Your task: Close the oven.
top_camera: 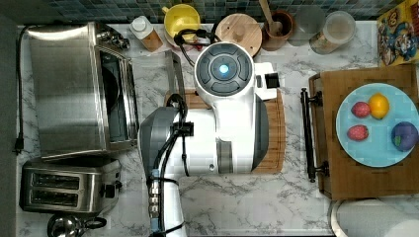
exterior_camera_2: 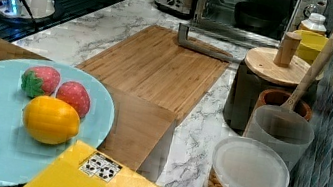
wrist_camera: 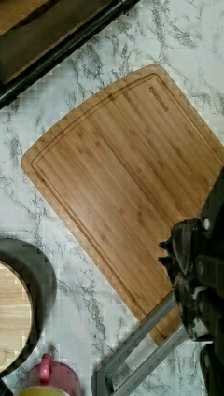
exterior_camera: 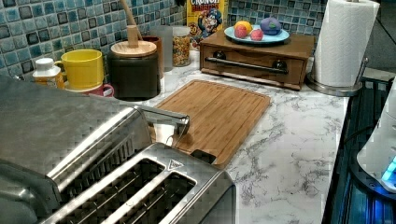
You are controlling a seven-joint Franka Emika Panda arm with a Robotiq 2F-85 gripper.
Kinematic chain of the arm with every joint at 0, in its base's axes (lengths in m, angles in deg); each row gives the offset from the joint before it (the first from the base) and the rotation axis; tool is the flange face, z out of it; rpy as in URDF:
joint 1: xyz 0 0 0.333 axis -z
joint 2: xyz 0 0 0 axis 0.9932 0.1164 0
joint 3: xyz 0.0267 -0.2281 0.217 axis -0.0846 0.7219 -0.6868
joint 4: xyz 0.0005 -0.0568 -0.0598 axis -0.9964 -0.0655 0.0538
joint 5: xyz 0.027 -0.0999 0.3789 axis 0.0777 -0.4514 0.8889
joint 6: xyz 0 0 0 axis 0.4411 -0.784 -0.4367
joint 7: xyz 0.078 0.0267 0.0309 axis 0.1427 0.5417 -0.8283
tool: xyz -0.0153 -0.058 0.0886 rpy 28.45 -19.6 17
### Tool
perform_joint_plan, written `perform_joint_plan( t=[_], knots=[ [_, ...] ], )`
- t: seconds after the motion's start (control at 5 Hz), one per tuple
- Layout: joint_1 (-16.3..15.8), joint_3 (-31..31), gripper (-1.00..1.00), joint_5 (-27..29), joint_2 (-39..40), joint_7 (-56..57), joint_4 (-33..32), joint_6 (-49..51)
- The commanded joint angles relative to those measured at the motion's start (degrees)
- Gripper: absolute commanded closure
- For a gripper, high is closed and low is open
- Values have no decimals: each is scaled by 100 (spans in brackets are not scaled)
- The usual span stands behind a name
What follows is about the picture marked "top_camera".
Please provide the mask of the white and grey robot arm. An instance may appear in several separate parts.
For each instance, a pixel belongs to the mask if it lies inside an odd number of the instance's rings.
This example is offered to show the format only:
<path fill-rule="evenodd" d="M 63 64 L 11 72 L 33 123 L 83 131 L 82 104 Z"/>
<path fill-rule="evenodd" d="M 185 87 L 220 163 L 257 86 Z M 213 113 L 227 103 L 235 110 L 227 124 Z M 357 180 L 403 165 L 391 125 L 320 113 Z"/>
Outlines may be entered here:
<path fill-rule="evenodd" d="M 137 134 L 148 189 L 149 237 L 187 237 L 180 178 L 248 174 L 268 152 L 268 97 L 242 46 L 225 41 L 208 46 L 195 62 L 194 82 L 204 109 L 190 109 L 184 93 L 173 93 Z"/>

